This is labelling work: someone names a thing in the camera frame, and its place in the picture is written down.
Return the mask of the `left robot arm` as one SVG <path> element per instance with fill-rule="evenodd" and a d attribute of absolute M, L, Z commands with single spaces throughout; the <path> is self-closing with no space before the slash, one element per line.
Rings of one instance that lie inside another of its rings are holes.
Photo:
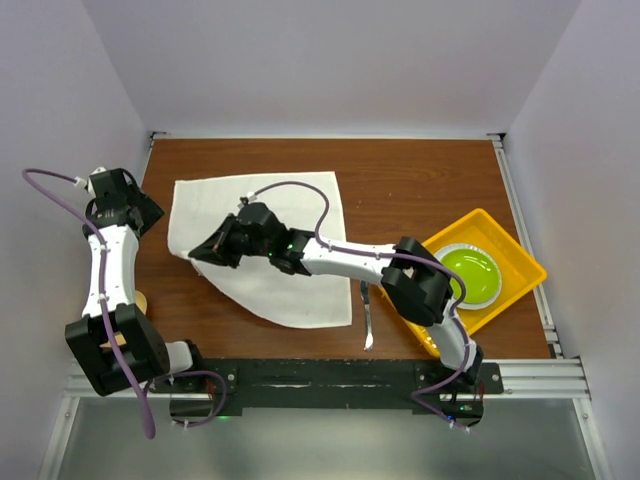
<path fill-rule="evenodd" d="M 99 167 L 89 176 L 92 196 L 82 227 L 91 250 L 89 294 L 81 318 L 65 326 L 65 340 L 96 393 L 164 375 L 185 392 L 200 390 L 207 368 L 189 340 L 167 343 L 136 304 L 135 261 L 140 238 L 164 210 L 123 168 Z"/>

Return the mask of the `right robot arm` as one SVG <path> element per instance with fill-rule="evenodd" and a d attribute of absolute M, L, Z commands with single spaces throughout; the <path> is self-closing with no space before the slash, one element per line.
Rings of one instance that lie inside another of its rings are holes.
<path fill-rule="evenodd" d="M 439 388 L 466 393 L 481 380 L 483 353 L 462 324 L 451 286 L 460 277 L 413 238 L 389 245 L 324 240 L 316 231 L 287 227 L 255 202 L 228 215 L 188 257 L 230 268 L 244 257 L 264 257 L 288 275 L 330 275 L 379 286 L 404 320 L 434 337 L 446 372 Z"/>

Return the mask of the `silver table knife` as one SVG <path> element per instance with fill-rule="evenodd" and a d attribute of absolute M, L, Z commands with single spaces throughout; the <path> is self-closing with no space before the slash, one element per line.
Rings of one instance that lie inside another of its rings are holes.
<path fill-rule="evenodd" d="M 371 315 L 369 284 L 365 281 L 360 282 L 360 296 L 363 302 L 364 319 L 365 319 L 364 350 L 366 352 L 371 352 L 374 346 L 373 322 L 372 322 L 372 315 Z"/>

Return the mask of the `white cloth napkin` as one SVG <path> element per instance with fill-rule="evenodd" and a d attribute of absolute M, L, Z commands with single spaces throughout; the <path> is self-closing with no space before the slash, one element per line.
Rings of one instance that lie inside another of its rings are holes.
<path fill-rule="evenodd" d="M 231 214 L 256 194 L 285 227 L 283 238 L 240 244 L 235 267 L 191 257 Z M 271 323 L 295 329 L 346 327 L 352 323 L 351 282 L 335 275 L 288 274 L 277 268 L 300 243 L 294 231 L 320 232 L 343 241 L 346 227 L 337 175 L 333 171 L 261 173 L 178 180 L 174 184 L 167 242 L 170 253 L 189 263 L 215 289 Z"/>

